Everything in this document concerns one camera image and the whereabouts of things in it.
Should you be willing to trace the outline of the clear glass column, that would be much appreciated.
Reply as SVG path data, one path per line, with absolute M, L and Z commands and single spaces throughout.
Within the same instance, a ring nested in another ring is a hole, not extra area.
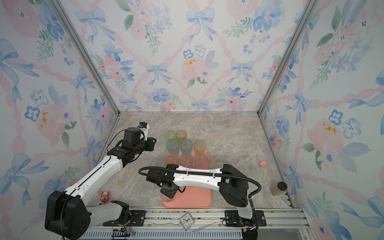
M 179 157 L 179 166 L 191 168 L 193 166 L 194 160 L 193 157 L 189 154 L 183 154 Z

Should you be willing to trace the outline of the yellow green cup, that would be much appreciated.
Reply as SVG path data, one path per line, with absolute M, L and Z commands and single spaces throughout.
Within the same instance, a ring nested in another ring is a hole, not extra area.
M 205 153 L 206 151 L 206 143 L 204 141 L 201 141 L 201 140 L 197 140 L 194 142 L 194 152 L 195 152 L 195 155 L 202 155 Z

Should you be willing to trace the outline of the clear pinkish cup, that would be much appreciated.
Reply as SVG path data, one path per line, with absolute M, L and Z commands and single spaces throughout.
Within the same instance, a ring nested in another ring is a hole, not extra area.
M 198 154 L 194 158 L 196 169 L 207 170 L 208 169 L 208 158 L 204 154 Z

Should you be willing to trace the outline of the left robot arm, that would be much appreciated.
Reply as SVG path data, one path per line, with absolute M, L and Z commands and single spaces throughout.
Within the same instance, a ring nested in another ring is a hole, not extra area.
M 154 150 L 156 139 L 148 137 L 150 125 L 140 122 L 127 128 L 124 138 L 109 150 L 103 160 L 74 185 L 54 191 L 47 200 L 45 229 L 67 238 L 79 239 L 89 228 L 114 222 L 131 221 L 129 204 L 121 201 L 90 207 L 91 198 L 116 173 L 134 162 L 143 152 Z

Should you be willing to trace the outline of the clear frosted cup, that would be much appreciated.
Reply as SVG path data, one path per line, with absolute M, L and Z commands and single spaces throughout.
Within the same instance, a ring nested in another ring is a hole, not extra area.
M 161 198 L 162 198 L 162 201 L 166 202 L 166 203 L 172 202 L 174 200 L 174 198 L 169 198 L 168 196 L 166 196 L 164 194 L 161 194 Z

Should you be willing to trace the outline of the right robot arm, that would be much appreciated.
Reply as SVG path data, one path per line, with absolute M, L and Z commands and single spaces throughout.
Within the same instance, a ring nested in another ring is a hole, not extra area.
M 172 199 L 181 187 L 199 187 L 219 192 L 223 199 L 237 208 L 239 218 L 255 222 L 252 197 L 262 187 L 257 181 L 250 179 L 235 167 L 225 164 L 220 169 L 190 169 L 178 165 L 168 165 L 156 174 L 155 184 L 161 193 Z

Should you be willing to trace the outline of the teal textured cup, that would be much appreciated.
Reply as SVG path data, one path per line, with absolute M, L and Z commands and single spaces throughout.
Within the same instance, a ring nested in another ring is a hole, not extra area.
M 180 142 L 180 150 L 183 155 L 191 155 L 194 143 L 189 139 L 184 139 Z
M 166 148 L 170 156 L 177 157 L 180 152 L 180 143 L 177 139 L 170 139 L 166 143 Z

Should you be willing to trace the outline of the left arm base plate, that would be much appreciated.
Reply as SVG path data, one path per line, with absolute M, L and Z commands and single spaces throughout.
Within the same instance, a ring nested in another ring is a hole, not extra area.
M 146 211 L 144 210 L 129 210 L 122 214 L 115 221 L 108 221 L 102 224 L 103 227 L 142 227 Z

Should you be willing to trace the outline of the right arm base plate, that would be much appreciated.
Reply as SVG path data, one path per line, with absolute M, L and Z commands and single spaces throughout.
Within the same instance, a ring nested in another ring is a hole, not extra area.
M 225 218 L 222 221 L 222 224 L 226 227 L 252 227 L 257 223 L 258 227 L 266 227 L 266 217 L 263 211 L 253 210 L 253 216 L 251 219 L 246 219 L 240 217 L 238 211 L 227 210 L 225 211 Z

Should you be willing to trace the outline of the pink tinted glass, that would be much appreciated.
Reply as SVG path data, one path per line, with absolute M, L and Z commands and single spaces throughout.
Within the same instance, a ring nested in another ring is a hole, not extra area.
M 166 159 L 166 165 L 178 165 L 179 158 L 177 156 L 168 156 Z

